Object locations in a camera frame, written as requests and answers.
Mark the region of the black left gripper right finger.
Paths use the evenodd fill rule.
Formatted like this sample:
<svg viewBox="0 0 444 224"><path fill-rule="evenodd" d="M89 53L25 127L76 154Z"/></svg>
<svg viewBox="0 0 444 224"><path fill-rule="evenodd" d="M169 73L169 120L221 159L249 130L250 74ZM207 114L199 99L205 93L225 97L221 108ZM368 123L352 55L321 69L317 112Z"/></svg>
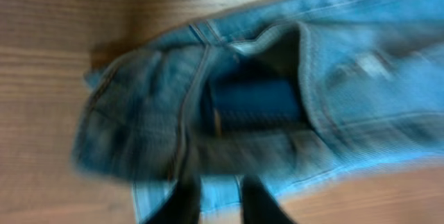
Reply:
<svg viewBox="0 0 444 224"><path fill-rule="evenodd" d="M295 224L257 177L243 178L241 204L244 224Z"/></svg>

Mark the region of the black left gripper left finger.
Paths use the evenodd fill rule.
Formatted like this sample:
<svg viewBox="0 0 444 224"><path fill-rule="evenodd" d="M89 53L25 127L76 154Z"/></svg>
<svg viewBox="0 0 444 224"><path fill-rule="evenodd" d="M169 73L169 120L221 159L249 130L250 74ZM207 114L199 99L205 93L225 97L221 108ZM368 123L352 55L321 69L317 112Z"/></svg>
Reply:
<svg viewBox="0 0 444 224"><path fill-rule="evenodd" d="M144 224L198 224L200 195L199 177L177 181L170 198Z"/></svg>

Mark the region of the blue denim jeans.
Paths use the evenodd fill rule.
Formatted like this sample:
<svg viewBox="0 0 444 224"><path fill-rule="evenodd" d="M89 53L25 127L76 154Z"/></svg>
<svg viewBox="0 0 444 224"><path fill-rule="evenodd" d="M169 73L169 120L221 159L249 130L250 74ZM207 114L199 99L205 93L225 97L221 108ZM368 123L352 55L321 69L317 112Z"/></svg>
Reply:
<svg viewBox="0 0 444 224"><path fill-rule="evenodd" d="M443 154L443 0L277 0L89 72L72 159L138 223L199 177L200 215Z"/></svg>

